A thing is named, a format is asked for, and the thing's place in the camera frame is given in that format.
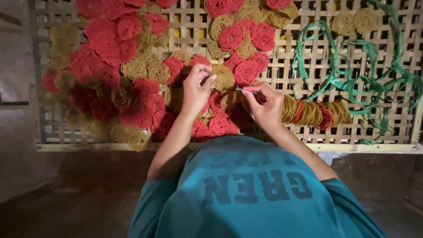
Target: hand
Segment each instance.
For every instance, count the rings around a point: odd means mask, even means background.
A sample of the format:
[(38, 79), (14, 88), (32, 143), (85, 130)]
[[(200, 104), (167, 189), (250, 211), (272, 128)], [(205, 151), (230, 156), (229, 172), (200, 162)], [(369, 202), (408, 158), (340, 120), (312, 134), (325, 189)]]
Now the hand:
[[(260, 92), (258, 98), (251, 92)], [(282, 124), (282, 110), (284, 95), (272, 88), (268, 83), (261, 82), (259, 85), (244, 87), (242, 94), (246, 97), (254, 120), (265, 131), (274, 130)]]
[(184, 103), (181, 113), (193, 120), (206, 105), (213, 89), (212, 84), (217, 75), (208, 77), (202, 84), (211, 70), (212, 68), (205, 64), (196, 64), (184, 80)]

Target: floor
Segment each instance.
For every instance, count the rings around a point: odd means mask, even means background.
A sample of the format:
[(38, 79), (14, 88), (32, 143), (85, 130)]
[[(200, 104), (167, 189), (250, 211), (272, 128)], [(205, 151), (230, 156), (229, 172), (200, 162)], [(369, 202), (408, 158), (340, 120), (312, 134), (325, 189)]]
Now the floor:
[[(0, 1), (20, 18), (25, 0)], [(25, 33), (0, 23), (2, 101), (28, 100), (33, 59)], [(28, 110), (0, 110), (2, 237), (125, 237), (153, 153), (36, 153)], [(356, 154), (333, 168), (390, 237), (420, 237), (407, 196), (414, 156)]]

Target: bamboo drying mat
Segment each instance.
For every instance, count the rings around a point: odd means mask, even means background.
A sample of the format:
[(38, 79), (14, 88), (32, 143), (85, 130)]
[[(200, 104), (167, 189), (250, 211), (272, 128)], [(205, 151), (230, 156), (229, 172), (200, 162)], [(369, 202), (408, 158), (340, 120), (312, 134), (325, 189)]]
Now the bamboo drying mat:
[[(80, 42), (86, 41), (83, 35), (83, 24), (78, 17), (78, 9), (75, 0), (29, 0), (31, 16), (31, 33), (33, 38), (34, 60), (36, 66), (36, 84), (41, 85), (41, 74), (49, 61), (49, 31), (60, 22), (74, 23), (80, 28)], [(270, 64), (267, 73), (263, 73), (259, 80), (269, 82), (276, 89), (284, 94), (292, 94), (295, 88), (299, 97), (310, 94), (303, 80), (300, 78), (291, 79), (292, 62), (296, 39), (300, 29), (315, 20), (325, 20), (330, 26), (330, 20), (339, 11), (350, 11), (352, 14), (356, 10), (365, 7), (366, 1), (360, 0), (318, 0), (318, 1), (298, 1), (294, 0), (298, 6), (299, 16), (293, 23), (288, 24), (284, 30), (276, 30), (276, 46), (269, 52)], [(402, 65), (405, 69), (421, 75), (422, 70), (422, 50), (423, 41), (423, 14), (422, 0), (391, 0), (388, 1), (399, 16), (401, 28), (403, 30), (403, 57)], [(169, 19), (170, 39), (168, 47), (154, 48), (153, 51), (159, 58), (167, 57), (172, 51), (184, 50), (190, 55), (202, 54), (210, 59), (206, 50), (208, 41), (207, 29), (211, 19), (203, 9), (201, 0), (180, 0), (170, 9), (162, 10), (162, 13)], [(379, 48), (377, 69), (384, 72), (390, 66), (393, 57), (393, 42), (388, 18), (383, 16), (379, 10), (378, 30), (373, 31), (358, 39), (365, 39), (376, 44)], [(335, 39), (337, 47), (340, 47), (342, 38)], [(317, 89), (325, 81), (328, 65), (327, 55), (328, 42), (326, 36), (315, 38), (306, 43), (303, 55), (305, 67), (309, 73), (310, 90)], [(359, 46), (348, 47), (348, 58), (352, 64), (353, 77), (365, 75), (369, 71), (366, 65), (366, 53)], [(347, 50), (341, 50), (341, 54), (347, 54)], [(222, 64), (223, 60), (212, 61), (213, 64)], [(346, 68), (344, 61), (341, 61), (340, 68)], [(382, 83), (393, 78), (389, 75)], [(362, 81), (357, 82), (359, 89), (363, 88)], [(408, 97), (411, 87), (405, 87), (404, 91), (398, 92), (395, 97), (400, 99)], [(340, 98), (348, 98), (348, 93), (332, 90), (317, 97), (319, 101), (334, 101)], [(359, 94), (357, 100), (370, 102), (372, 94)], [(37, 107), (35, 112), (39, 118), (37, 123), (39, 130), (36, 132), (36, 144), (39, 151), (72, 151), (81, 148), (94, 148), (105, 150), (128, 150), (125, 144), (100, 144), (100, 141), (93, 139), (87, 132), (80, 128), (70, 128), (63, 122), (64, 112), (67, 105), (57, 104), (54, 107), (40, 107), (33, 99), (33, 107)], [(339, 125), (328, 131), (315, 130), (313, 127), (297, 127), (288, 125), (298, 138), (307, 143), (314, 150), (321, 151), (368, 151), (368, 152), (411, 152), (413, 145), (418, 141), (420, 123), (423, 114), (423, 103), (420, 102), (414, 115), (407, 112), (409, 104), (405, 103), (383, 103), (383, 107), (390, 107), (388, 116), (389, 125), (394, 128), (395, 133), (391, 136), (381, 136), (377, 146), (358, 145), (359, 139), (375, 139), (378, 130), (372, 128), (367, 121), (363, 125), (359, 124), (360, 116), (353, 117), (350, 125)], [(348, 104), (350, 108), (358, 108), (359, 105)], [(375, 112), (376, 118), (380, 117), (380, 112)], [(261, 133), (259, 128), (254, 129), (256, 133)], [(191, 143), (191, 147), (198, 146), (199, 143)], [(158, 143), (152, 143), (150, 149), (157, 149)]]

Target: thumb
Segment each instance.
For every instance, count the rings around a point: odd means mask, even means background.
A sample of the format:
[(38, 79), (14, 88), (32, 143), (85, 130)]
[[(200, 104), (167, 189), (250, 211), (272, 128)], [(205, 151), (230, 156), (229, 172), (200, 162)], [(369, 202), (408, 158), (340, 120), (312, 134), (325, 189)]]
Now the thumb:
[(250, 105), (251, 110), (255, 111), (258, 107), (260, 107), (260, 104), (255, 99), (252, 92), (247, 90), (242, 90), (242, 94), (245, 96), (245, 98), (248, 101), (248, 104)]
[(212, 89), (212, 86), (213, 86), (213, 81), (216, 78), (217, 78), (217, 75), (212, 75), (212, 76), (208, 77), (201, 88), (206, 90), (206, 91), (210, 91)]

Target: person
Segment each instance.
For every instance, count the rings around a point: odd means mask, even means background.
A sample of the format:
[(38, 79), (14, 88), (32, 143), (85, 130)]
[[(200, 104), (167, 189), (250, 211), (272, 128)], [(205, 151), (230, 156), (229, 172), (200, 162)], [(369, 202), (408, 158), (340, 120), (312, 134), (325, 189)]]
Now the person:
[(384, 237), (335, 171), (283, 125), (284, 95), (267, 83), (242, 94), (277, 146), (223, 136), (187, 157), (211, 70), (196, 64), (184, 81), (181, 112), (152, 160), (128, 237)]

